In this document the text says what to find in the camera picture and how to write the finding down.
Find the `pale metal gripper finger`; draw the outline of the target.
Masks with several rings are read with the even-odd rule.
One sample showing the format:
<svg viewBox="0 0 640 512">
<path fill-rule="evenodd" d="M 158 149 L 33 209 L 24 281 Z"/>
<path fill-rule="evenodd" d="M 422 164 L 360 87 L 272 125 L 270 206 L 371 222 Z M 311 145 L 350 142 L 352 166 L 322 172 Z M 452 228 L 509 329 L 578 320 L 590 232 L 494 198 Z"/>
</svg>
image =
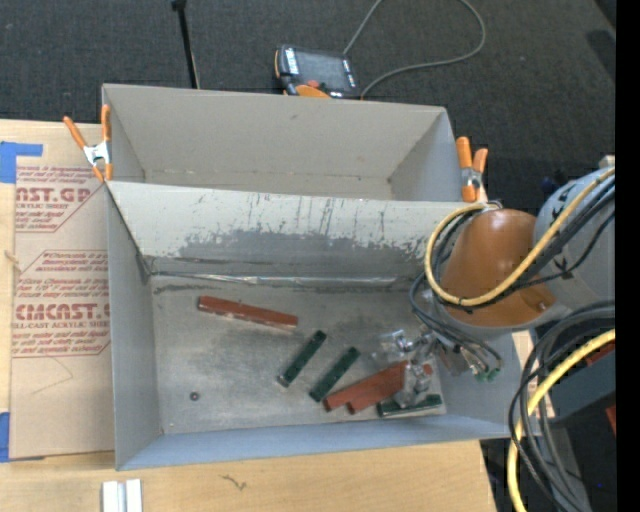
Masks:
<svg viewBox="0 0 640 512">
<path fill-rule="evenodd" d="M 398 406 L 415 406 L 423 401 L 431 386 L 432 370 L 429 364 L 407 363 L 404 368 L 402 387 L 393 395 Z"/>
<path fill-rule="evenodd" d="M 404 330 L 396 330 L 383 335 L 379 346 L 386 358 L 405 358 L 415 353 L 424 343 L 424 334 L 409 336 Z"/>
</svg>

